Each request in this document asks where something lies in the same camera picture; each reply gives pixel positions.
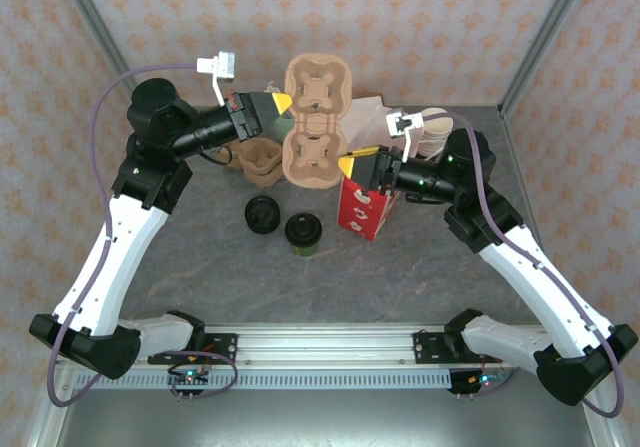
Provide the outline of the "small circuit board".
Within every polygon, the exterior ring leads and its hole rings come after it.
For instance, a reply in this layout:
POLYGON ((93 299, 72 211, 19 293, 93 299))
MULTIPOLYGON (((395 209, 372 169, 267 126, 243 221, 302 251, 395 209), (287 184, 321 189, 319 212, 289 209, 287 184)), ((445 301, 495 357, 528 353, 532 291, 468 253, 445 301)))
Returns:
POLYGON ((501 382, 508 378, 506 372, 496 373, 479 373, 473 374, 467 379, 467 383, 471 386, 489 386, 495 382, 501 382))
POLYGON ((209 373, 202 366, 176 364, 167 370, 169 386, 204 386, 208 384, 209 373))

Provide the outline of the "aluminium frame post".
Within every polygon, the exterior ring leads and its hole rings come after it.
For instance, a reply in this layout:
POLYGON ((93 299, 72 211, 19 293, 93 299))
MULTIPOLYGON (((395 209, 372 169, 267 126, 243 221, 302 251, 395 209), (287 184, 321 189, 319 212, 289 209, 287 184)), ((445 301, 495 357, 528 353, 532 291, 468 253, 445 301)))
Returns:
POLYGON ((497 105, 500 117, 506 120, 516 107, 517 101, 529 82, 534 77, 536 69, 543 60, 560 27, 570 13, 576 0, 554 0, 540 28, 535 34, 529 48, 519 64, 513 79, 497 105))
POLYGON ((130 70, 121 49, 112 36, 106 21, 93 0, 72 0, 80 12, 85 25, 91 31, 110 67, 117 75, 130 70))

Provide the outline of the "stack of paper cups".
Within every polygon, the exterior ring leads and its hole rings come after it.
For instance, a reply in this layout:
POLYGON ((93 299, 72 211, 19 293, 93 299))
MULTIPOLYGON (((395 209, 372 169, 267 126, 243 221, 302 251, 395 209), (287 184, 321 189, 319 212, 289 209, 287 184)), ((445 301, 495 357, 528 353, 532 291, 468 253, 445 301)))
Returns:
MULTIPOLYGON (((421 112, 424 119, 440 113, 446 113, 446 110, 430 107, 421 112)), ((453 126, 454 121, 450 117, 439 117, 432 120, 425 119, 422 136, 418 143, 417 154, 424 159, 437 157, 442 152, 453 130, 453 126)))

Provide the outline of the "black plastic cup lid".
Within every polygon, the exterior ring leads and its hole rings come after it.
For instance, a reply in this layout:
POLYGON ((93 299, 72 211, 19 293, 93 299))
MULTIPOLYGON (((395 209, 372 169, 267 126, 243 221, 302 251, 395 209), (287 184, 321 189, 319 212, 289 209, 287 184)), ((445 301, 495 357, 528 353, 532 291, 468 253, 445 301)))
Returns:
POLYGON ((316 245, 322 236, 322 224, 311 213, 298 213, 285 224, 285 237, 294 247, 307 248, 316 245))

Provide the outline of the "red white paper bag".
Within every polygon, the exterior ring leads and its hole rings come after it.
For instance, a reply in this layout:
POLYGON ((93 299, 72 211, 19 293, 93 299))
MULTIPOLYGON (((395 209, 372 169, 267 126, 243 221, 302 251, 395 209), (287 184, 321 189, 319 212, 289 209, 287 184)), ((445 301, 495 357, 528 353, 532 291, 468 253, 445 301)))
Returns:
POLYGON ((373 242, 400 198, 378 192, 365 192, 354 181, 342 179, 337 224, 343 229, 373 242))

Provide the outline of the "stack of white napkins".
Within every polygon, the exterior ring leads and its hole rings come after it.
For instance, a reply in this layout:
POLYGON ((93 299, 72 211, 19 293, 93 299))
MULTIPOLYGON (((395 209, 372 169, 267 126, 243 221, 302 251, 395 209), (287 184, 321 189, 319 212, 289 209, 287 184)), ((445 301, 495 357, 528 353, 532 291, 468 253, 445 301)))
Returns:
POLYGON ((352 104, 354 111, 354 133, 349 142, 351 150, 373 145, 388 145, 391 141, 386 115, 390 108, 383 103, 381 96, 356 99, 352 104))

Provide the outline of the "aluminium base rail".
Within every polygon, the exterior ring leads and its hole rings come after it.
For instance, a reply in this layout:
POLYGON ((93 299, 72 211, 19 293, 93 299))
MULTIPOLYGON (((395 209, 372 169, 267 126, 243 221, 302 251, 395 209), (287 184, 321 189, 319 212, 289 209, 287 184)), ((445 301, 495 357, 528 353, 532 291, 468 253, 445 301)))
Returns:
MULTIPOLYGON (((59 324, 53 324, 47 329, 44 342, 51 346, 55 338, 61 336, 62 356, 115 379, 137 363, 148 363, 149 356, 164 353, 180 355, 191 339, 199 340, 205 332, 236 334, 237 354, 233 362, 238 365, 417 364, 413 353, 413 334, 421 330, 458 334, 472 352, 495 357, 529 371, 536 370, 538 362, 535 356, 539 352, 549 352, 552 358, 581 358, 599 344, 591 331, 573 320, 569 320, 560 331, 548 333, 502 324, 486 315, 451 321, 441 329, 355 325, 207 329, 202 325, 193 326, 184 319, 166 316, 148 323, 134 322, 126 327, 117 327, 113 334, 97 338, 72 330, 61 333, 59 324)), ((184 354, 217 358, 223 363, 230 361, 208 352, 185 351, 184 354)))

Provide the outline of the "brown pulp cup carrier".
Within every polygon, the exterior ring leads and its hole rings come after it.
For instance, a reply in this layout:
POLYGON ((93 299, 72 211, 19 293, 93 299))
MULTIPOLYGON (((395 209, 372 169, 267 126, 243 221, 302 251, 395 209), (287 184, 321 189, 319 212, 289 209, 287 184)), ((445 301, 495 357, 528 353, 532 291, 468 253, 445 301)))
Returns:
POLYGON ((328 189, 341 182, 338 160, 347 141, 341 120, 352 101, 352 73, 338 56, 305 53, 291 60, 285 92, 294 126, 282 144, 286 179, 301 188, 328 189))

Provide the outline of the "grey metal sheet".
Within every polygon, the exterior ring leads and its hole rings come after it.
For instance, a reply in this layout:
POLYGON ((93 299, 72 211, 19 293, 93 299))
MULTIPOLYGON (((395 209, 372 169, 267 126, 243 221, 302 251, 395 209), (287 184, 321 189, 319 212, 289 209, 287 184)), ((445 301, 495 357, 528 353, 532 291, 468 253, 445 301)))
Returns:
POLYGON ((473 400, 440 390, 237 390, 179 402, 95 391, 56 447, 593 447, 579 408, 527 378, 473 400))

